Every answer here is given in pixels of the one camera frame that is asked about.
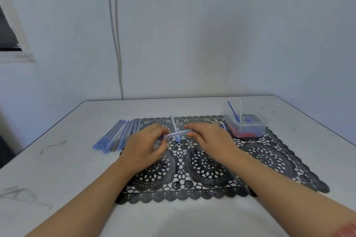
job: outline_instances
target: left hand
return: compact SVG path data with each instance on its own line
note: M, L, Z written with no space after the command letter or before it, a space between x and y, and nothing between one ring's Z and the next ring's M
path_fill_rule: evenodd
M154 149L154 143L162 134L168 134L169 130L154 123L145 129L133 134L128 140L125 149L117 160L124 168L134 176L143 169L151 166L167 150L166 139Z

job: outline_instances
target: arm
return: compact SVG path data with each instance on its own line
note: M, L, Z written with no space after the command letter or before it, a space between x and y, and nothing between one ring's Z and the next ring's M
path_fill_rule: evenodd
M125 150L102 175L27 237L97 236L120 191L138 172L157 161L167 149L166 141L153 149L157 138L169 133L153 124L132 135Z
M356 220L356 212L279 174L238 149L218 125L185 126L209 156L241 177L262 205L292 237L327 237Z

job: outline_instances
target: window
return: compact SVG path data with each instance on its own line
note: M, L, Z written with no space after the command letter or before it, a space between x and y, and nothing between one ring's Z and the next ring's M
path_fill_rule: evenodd
M19 42L0 7L0 51L21 51Z

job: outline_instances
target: cable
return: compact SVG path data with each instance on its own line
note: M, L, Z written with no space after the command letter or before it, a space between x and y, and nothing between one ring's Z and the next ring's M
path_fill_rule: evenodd
M123 99L120 42L118 40L116 40L116 36L115 36L115 31L114 31L114 26L113 26L113 9L111 6L111 0L109 0L109 12L110 12L111 31L113 33L113 44L115 47L116 60L118 62L118 83L120 85L121 99Z

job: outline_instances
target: white table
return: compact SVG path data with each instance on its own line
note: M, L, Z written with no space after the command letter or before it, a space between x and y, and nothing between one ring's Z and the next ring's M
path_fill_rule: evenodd
M1 236L29 233L104 172L119 153L91 147L119 118L219 115L228 99L233 97L83 102L0 170L0 191L25 189L15 199L10 198L15 194L0 198ZM244 99L329 185L328 197L356 210L354 145L276 96ZM101 236L287 235L256 199L236 196L115 204Z

